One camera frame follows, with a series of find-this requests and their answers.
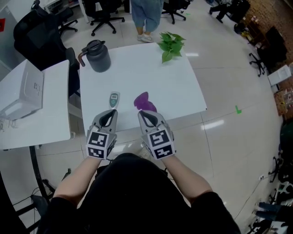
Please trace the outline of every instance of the brown handle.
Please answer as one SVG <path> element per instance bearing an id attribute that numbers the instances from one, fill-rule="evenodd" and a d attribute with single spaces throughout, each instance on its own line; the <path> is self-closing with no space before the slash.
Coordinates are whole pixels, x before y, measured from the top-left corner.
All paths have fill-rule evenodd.
<path id="1" fill-rule="evenodd" d="M 85 67 L 86 65 L 84 64 L 84 61 L 82 60 L 82 57 L 85 56 L 86 54 L 87 54 L 87 51 L 84 51 L 84 52 L 81 52 L 81 53 L 78 55 L 78 57 L 77 57 L 79 63 L 80 63 L 83 67 Z"/>

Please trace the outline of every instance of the person's right forearm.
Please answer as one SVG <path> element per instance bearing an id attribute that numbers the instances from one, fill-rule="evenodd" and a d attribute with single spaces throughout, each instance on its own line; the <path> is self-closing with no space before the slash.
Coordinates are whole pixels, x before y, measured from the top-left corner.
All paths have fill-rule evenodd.
<path id="1" fill-rule="evenodd" d="M 212 191 L 211 186 L 204 178 L 185 166 L 176 156 L 163 158 L 162 162 L 190 203 L 201 194 Z"/>

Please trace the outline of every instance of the white appliance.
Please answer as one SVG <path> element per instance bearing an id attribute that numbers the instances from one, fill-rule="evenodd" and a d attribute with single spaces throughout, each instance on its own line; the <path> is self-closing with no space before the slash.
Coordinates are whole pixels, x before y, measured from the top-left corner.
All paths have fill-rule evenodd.
<path id="1" fill-rule="evenodd" d="M 42 108 L 44 74 L 24 60 L 0 82 L 0 118 L 15 120 Z"/>
<path id="2" fill-rule="evenodd" d="M 281 81 L 291 76 L 290 68 L 285 65 L 268 76 L 271 86 L 280 83 Z"/>

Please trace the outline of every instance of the purple object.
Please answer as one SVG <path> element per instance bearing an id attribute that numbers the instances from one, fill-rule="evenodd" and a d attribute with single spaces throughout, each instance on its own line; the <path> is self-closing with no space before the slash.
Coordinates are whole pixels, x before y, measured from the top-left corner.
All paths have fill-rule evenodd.
<path id="1" fill-rule="evenodd" d="M 155 105 L 148 100 L 148 92 L 140 94 L 133 104 L 138 110 L 157 112 Z"/>

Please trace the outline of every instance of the chair base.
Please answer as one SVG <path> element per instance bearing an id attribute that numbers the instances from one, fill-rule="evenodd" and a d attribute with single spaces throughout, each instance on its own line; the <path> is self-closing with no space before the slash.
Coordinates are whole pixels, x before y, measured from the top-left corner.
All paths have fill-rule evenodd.
<path id="1" fill-rule="evenodd" d="M 62 36 L 63 32 L 66 30 L 74 30 L 76 32 L 78 31 L 77 28 L 69 27 L 73 23 L 78 23 L 78 21 L 74 20 L 74 21 L 71 21 L 67 24 L 61 24 L 61 28 L 59 29 L 60 37 Z"/>
<path id="2" fill-rule="evenodd" d="M 180 16 L 180 17 L 183 18 L 184 21 L 186 21 L 186 17 L 183 16 L 183 15 L 181 15 L 181 14 L 179 14 L 179 13 L 177 13 L 177 10 L 174 10 L 174 11 L 166 10 L 166 11 L 162 12 L 162 15 L 164 15 L 164 14 L 170 14 L 171 15 L 171 17 L 172 17 L 172 24 L 175 24 L 174 15 Z"/>
<path id="3" fill-rule="evenodd" d="M 252 57 L 255 59 L 255 61 L 250 61 L 249 64 L 250 64 L 250 65 L 251 65 L 251 64 L 257 64 L 257 65 L 258 65 L 259 72 L 260 72 L 260 73 L 258 74 L 258 77 L 260 77 L 261 74 L 264 75 L 266 72 L 265 72 L 265 66 L 262 66 L 262 61 L 259 60 L 259 59 L 257 59 L 252 53 L 250 53 L 249 56 L 252 56 Z"/>
<path id="4" fill-rule="evenodd" d="M 111 17 L 111 18 L 101 18 L 101 19 L 95 19 L 91 21 L 91 25 L 93 25 L 95 22 L 100 22 L 98 26 L 95 27 L 95 29 L 92 31 L 92 36 L 95 36 L 95 31 L 98 30 L 103 24 L 108 24 L 113 29 L 113 34 L 116 33 L 116 28 L 111 24 L 110 21 L 114 20 L 122 20 L 122 22 L 125 22 L 124 17 Z"/>

